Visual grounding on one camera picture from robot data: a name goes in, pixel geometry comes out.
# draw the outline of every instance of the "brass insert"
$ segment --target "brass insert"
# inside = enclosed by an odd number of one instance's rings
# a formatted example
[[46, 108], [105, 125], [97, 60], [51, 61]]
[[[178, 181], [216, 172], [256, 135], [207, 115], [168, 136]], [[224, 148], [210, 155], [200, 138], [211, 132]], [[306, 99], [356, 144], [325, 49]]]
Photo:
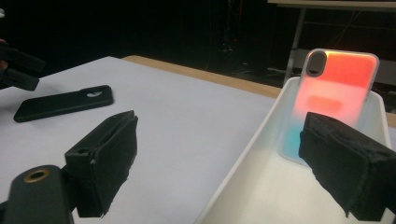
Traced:
[[26, 175], [23, 181], [29, 184], [35, 183], [37, 181], [46, 178], [49, 174], [50, 174], [49, 170], [45, 170], [45, 169], [34, 170], [29, 175]]

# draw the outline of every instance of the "white tray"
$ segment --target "white tray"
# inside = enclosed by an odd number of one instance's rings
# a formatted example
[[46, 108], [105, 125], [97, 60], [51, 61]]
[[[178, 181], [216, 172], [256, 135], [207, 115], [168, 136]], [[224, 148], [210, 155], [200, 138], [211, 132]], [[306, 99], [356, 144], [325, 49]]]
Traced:
[[[309, 167], [278, 153], [283, 120], [291, 113], [299, 78], [291, 78], [270, 113], [208, 205], [196, 219], [203, 223], [373, 223], [359, 222], [315, 179]], [[359, 121], [361, 132], [391, 148], [382, 98], [370, 92]], [[380, 223], [392, 223], [387, 209]]]

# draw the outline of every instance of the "phone case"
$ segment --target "phone case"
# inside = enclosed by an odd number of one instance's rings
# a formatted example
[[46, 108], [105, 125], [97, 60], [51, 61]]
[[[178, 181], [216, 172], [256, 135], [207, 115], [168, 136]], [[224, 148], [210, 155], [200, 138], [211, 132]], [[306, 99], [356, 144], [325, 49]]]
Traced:
[[14, 116], [17, 122], [44, 119], [113, 104], [109, 86], [97, 86], [25, 100]]
[[307, 112], [339, 119], [356, 128], [378, 65], [378, 58], [370, 53], [330, 49], [310, 51], [304, 62], [281, 154], [305, 164], [298, 151]]

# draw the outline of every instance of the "black 3d-printed part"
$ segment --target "black 3d-printed part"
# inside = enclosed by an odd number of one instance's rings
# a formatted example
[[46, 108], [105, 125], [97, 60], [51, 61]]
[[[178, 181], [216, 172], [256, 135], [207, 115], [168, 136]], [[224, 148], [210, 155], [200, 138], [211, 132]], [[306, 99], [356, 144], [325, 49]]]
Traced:
[[380, 221], [394, 209], [396, 153], [327, 116], [308, 113], [299, 155], [347, 214]]
[[61, 170], [53, 165], [25, 171], [12, 181], [8, 201], [3, 203], [4, 224], [73, 223], [64, 193]]
[[0, 60], [5, 60], [37, 72], [42, 72], [46, 65], [46, 62], [43, 60], [14, 49], [4, 42], [0, 42]]
[[34, 91], [40, 79], [18, 72], [14, 69], [7, 69], [1, 71], [0, 69], [0, 83], [8, 86], [13, 86], [26, 91]]
[[134, 111], [102, 122], [65, 153], [69, 181], [75, 186], [74, 203], [80, 217], [106, 214], [136, 156]]

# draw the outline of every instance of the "dark background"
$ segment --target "dark background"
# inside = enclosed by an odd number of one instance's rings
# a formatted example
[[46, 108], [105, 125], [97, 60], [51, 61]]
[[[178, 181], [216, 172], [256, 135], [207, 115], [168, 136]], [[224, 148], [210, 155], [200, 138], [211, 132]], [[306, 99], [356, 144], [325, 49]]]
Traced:
[[[35, 76], [141, 55], [275, 86], [283, 83], [299, 16], [298, 8], [264, 0], [0, 0], [0, 7], [0, 38], [47, 62]], [[299, 47], [396, 61], [395, 15], [308, 9]]]

